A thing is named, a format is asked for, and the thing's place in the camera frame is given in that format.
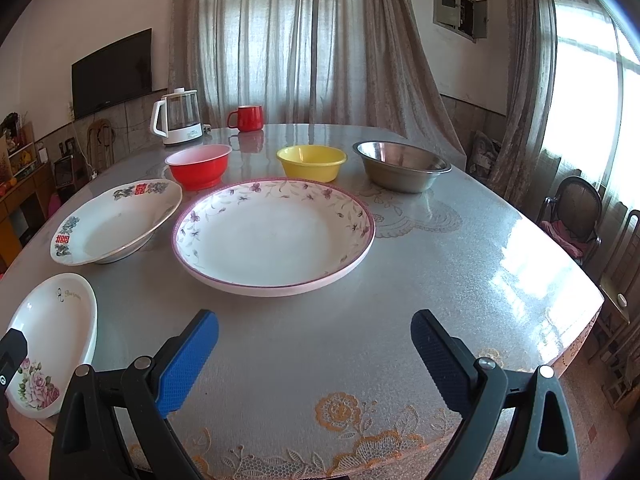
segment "electric kettle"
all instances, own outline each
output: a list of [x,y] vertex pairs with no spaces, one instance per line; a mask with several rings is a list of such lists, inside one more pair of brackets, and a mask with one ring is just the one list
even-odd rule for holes
[[[151,113],[151,132],[162,137],[165,144],[176,144],[202,136],[200,112],[198,111],[198,91],[176,88],[174,93],[163,95],[154,103]],[[161,116],[161,129],[158,129]]]

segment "plate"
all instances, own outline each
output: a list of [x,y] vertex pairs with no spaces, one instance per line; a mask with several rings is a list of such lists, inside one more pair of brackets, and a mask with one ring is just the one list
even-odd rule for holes
[[66,266],[116,262],[137,251],[182,201],[171,180],[140,180],[105,191],[65,218],[50,254]]
[[97,321],[94,291],[78,274],[53,276],[29,293],[8,327],[28,345],[6,390],[18,412],[47,418],[60,411],[74,370],[94,358]]
[[373,216],[329,184],[274,178],[226,186],[180,216],[181,264],[203,283],[244,296],[292,296],[351,272],[367,255]]

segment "white wall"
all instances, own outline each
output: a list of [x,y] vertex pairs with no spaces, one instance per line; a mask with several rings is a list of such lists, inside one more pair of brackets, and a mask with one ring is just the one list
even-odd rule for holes
[[170,6],[171,0],[33,0],[0,47],[0,111],[28,113],[36,138],[63,126],[70,120],[71,65],[146,28],[153,29],[153,86],[165,88]]
[[488,37],[468,40],[433,23],[433,0],[412,0],[420,40],[442,94],[506,113],[506,0],[489,0]]

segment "black flat screen tv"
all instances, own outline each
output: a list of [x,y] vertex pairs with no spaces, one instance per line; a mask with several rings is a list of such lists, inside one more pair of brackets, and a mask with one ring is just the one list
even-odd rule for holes
[[76,119],[151,93],[151,29],[73,63],[71,88]]

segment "stainless steel bowl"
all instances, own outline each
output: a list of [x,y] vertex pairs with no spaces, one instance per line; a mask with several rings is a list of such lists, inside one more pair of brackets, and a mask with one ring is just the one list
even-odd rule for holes
[[421,193],[439,175],[451,171],[451,165],[434,153],[400,142],[357,142],[353,151],[362,158],[373,182],[402,193]]

